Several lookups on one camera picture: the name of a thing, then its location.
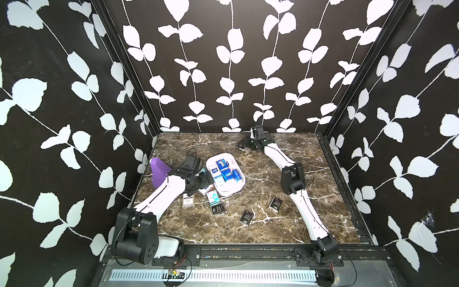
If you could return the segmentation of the blue patterned tissue pack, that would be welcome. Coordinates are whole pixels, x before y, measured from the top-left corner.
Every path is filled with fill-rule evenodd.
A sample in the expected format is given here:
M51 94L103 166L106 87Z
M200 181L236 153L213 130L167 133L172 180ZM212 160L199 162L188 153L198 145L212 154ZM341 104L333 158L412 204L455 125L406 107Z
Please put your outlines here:
M233 174L234 179L235 179L237 182L239 182L239 181L241 180L240 173L239 173L239 171L238 171L237 169L234 169L234 170L232 171L232 174Z

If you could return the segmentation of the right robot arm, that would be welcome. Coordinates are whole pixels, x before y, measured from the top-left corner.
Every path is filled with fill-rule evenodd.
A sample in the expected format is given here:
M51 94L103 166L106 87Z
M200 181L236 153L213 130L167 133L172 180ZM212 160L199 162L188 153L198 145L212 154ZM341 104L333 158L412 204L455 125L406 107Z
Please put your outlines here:
M302 164L290 159L275 141L269 138L262 126L251 127L250 135L246 137L242 147L261 150L280 169L281 188L295 203L306 224L316 264L323 265L337 255L337 242L319 218L308 196Z

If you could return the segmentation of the black tissue pack front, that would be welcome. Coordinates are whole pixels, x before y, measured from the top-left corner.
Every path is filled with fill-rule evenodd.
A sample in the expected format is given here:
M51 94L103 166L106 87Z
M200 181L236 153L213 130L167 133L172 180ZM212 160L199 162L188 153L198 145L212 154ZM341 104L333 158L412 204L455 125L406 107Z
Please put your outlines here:
M254 218L254 213L248 210L245 210L242 213L240 222L243 223L245 226L249 226Z

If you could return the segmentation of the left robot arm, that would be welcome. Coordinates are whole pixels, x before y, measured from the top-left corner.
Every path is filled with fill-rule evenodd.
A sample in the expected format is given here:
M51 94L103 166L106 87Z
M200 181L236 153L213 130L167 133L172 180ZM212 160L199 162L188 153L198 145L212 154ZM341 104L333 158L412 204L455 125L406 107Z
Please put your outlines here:
M118 213L111 248L115 259L147 265L154 258L182 256L183 243L175 237L160 236L158 222L177 197L184 193L193 195L213 183L210 172L205 169L198 174L171 171L147 199Z

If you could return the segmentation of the dark blue Tempo tissue pack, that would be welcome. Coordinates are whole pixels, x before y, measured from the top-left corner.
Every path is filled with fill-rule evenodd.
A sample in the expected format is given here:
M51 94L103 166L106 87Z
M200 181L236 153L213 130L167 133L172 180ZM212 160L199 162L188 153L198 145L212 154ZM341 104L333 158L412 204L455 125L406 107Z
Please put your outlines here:
M231 179L234 179L233 177L233 174L232 174L232 170L227 168L227 169L224 169L223 171L221 171L221 174L222 174L222 177L224 179L225 182L231 180Z

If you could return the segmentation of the white plastic storage box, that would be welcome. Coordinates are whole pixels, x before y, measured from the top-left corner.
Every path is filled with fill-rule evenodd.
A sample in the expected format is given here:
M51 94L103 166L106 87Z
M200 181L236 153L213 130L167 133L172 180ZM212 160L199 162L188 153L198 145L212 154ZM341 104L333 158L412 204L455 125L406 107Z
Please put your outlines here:
M210 157L206 168L214 181L216 191L222 197L231 196L242 190L246 178L233 155L222 153Z

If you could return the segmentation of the teal bear tissue pack front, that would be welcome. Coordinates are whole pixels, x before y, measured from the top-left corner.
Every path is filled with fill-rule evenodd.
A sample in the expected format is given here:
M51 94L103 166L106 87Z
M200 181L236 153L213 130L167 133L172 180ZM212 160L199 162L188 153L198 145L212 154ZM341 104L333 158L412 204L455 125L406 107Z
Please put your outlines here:
M221 203L218 192L216 190L207 192L206 196L207 196L210 206L219 205Z

